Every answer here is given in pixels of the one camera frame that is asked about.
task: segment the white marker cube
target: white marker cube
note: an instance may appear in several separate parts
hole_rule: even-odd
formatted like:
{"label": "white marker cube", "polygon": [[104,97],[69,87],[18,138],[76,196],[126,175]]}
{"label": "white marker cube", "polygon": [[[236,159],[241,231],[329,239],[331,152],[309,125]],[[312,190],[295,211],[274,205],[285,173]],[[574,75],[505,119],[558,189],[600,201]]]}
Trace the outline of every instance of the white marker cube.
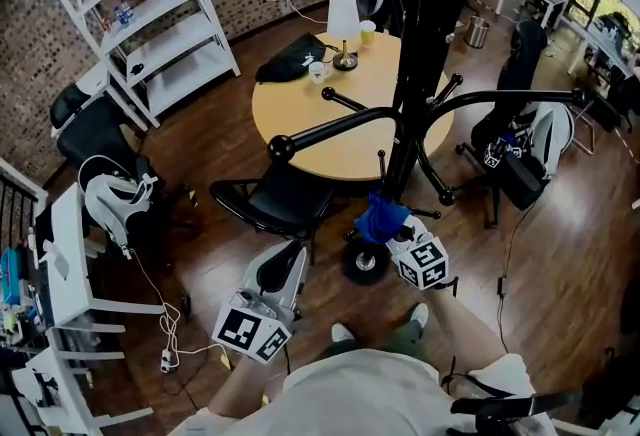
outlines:
{"label": "white marker cube", "polygon": [[268,363],[291,338],[291,333],[275,319],[226,304],[218,314],[212,338],[260,363]]}
{"label": "white marker cube", "polygon": [[436,237],[394,257],[403,279],[420,290],[425,290],[449,274],[449,257]]}

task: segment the trash can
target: trash can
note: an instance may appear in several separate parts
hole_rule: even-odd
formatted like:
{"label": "trash can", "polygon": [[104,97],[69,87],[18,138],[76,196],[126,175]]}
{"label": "trash can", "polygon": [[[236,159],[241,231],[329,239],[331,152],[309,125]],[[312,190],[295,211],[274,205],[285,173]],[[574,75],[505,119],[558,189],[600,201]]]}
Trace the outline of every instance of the trash can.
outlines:
{"label": "trash can", "polygon": [[472,16],[469,20],[467,27],[467,34],[464,37],[464,41],[467,45],[473,48],[482,48],[484,46],[484,40],[489,32],[489,22],[480,18],[479,16]]}

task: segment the white lamp shade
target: white lamp shade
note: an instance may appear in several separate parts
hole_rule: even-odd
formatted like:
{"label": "white lamp shade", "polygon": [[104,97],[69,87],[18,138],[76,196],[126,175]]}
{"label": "white lamp shade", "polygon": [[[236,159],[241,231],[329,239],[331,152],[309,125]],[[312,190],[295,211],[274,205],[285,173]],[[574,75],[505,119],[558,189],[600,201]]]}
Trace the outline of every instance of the white lamp shade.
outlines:
{"label": "white lamp shade", "polygon": [[356,0],[330,0],[327,33],[334,40],[355,40],[360,36]]}

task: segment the white shelving unit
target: white shelving unit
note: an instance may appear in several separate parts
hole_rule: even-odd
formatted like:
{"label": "white shelving unit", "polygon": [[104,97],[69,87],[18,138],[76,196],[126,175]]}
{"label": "white shelving unit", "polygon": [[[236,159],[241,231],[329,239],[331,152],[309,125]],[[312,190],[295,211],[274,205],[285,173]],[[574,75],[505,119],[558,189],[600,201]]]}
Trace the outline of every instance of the white shelving unit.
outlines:
{"label": "white shelving unit", "polygon": [[[102,38],[96,40],[89,31],[87,19],[96,20],[102,28],[103,16],[97,9],[102,1],[60,0],[91,50],[154,127],[160,126],[158,115],[207,82],[229,70],[240,75],[211,0],[196,0],[200,7],[197,13],[177,22],[130,54],[125,54],[121,47],[124,41],[190,0],[146,0],[133,8],[134,18],[127,25],[115,21],[111,30],[103,31]],[[113,15],[105,16],[114,20]],[[113,55],[118,55],[126,64],[125,74],[117,68]],[[172,61],[174,64],[162,70]],[[146,87],[146,104],[133,90],[138,84]]]}

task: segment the table lamp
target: table lamp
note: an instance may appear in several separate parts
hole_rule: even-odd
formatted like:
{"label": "table lamp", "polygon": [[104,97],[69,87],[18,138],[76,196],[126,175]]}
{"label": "table lamp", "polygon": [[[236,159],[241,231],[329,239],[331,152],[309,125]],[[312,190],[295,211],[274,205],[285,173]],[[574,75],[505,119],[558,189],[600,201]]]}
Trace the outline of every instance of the table lamp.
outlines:
{"label": "table lamp", "polygon": [[330,0],[327,33],[334,40],[342,40],[342,52],[333,58],[336,70],[349,71],[358,66],[358,58],[347,51],[347,40],[360,36],[360,18],[356,0]]}

